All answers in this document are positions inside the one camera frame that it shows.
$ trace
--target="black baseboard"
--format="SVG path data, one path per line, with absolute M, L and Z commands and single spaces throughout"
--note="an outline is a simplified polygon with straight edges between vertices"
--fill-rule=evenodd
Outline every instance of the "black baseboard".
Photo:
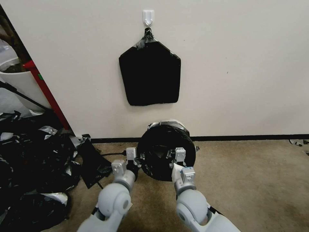
M 239 140 L 288 140 L 309 139 L 309 134 L 294 135 L 232 135 L 232 136 L 192 136 L 192 141 L 239 141 Z M 92 143 L 139 142 L 140 138 L 91 139 Z

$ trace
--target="black cable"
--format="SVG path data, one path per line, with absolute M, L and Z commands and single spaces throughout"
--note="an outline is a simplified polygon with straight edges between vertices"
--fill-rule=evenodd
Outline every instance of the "black cable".
M 101 154 L 101 156 L 107 156 L 107 155 L 124 155 L 124 156 L 126 156 L 126 150 L 124 150 L 122 153 L 115 152 L 115 153 Z
M 31 98 L 29 98 L 29 97 L 23 95 L 22 93 L 18 92 L 18 91 L 17 91 L 17 88 L 15 88 L 14 86 L 10 85 L 10 84 L 7 83 L 7 82 L 2 82 L 2 81 L 0 81 L 0 88 L 7 89 L 8 91 L 10 91 L 10 92 L 12 92 L 12 93 L 15 93 L 15 94 L 21 96 L 22 98 L 24 98 L 24 99 L 30 101 L 31 103 L 33 103 L 33 104 L 35 104 L 35 105 L 41 107 L 43 110 L 46 110 L 46 111 L 50 111 L 50 110 L 51 110 L 51 109 L 46 108 L 45 106 L 41 105 L 40 103 L 38 103 L 38 102 L 32 100 Z
M 100 186 L 101 189 L 103 189 L 103 186 L 99 182 L 97 182 L 97 184 L 98 186 Z

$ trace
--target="adhesive wall hook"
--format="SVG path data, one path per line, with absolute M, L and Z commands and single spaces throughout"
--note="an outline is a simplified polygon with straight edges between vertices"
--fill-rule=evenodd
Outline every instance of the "adhesive wall hook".
M 154 21 L 154 10 L 143 10 L 143 22 L 147 27 L 150 27 Z

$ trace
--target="wall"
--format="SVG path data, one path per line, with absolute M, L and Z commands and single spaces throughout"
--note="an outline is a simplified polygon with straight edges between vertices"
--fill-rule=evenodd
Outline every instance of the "wall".
M 0 2 L 76 134 L 140 137 L 166 118 L 192 136 L 308 133 L 308 0 Z M 182 60 L 175 104 L 126 100 L 118 57 L 143 9 Z

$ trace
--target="floor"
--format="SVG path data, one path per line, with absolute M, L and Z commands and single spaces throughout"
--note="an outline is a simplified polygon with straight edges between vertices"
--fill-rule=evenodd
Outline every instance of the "floor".
M 309 231 L 309 156 L 287 140 L 195 142 L 196 186 L 207 201 L 241 231 Z M 103 153 L 136 143 L 96 144 Z M 123 159 L 110 156 L 110 161 Z M 100 183 L 111 183 L 113 175 Z M 81 180 L 70 192 L 70 219 L 46 230 L 76 231 L 91 214 L 100 192 Z M 142 170 L 131 194 L 133 206 L 120 231 L 189 231 L 176 216 L 171 182 L 156 181 Z

